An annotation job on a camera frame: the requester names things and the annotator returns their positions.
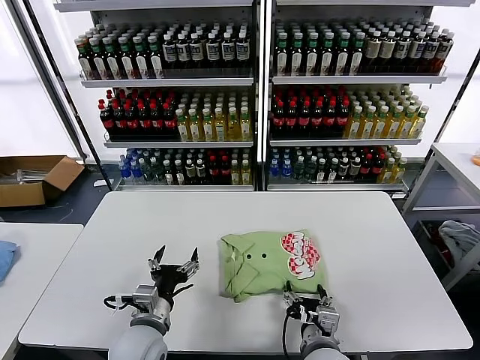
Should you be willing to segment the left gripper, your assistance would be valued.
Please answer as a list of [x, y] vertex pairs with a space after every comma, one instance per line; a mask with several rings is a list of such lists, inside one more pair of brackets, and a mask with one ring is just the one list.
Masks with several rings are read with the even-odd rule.
[[148, 266], [151, 270], [151, 278], [157, 287], [158, 295], [162, 298], [167, 296], [173, 298], [178, 291], [179, 284], [187, 282], [187, 274], [195, 274], [200, 269], [198, 248], [192, 253], [190, 260], [183, 265], [161, 265], [166, 246], [163, 245], [157, 250], [152, 258], [148, 259]]

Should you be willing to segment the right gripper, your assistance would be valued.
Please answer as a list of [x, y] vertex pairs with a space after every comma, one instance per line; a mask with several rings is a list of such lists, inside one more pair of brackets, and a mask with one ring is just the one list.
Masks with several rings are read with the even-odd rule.
[[283, 289], [283, 300], [288, 306], [288, 316], [301, 323], [317, 323], [319, 305], [330, 307], [332, 305], [332, 297], [321, 284], [317, 285], [319, 298], [299, 297], [293, 292], [292, 285], [288, 280]]

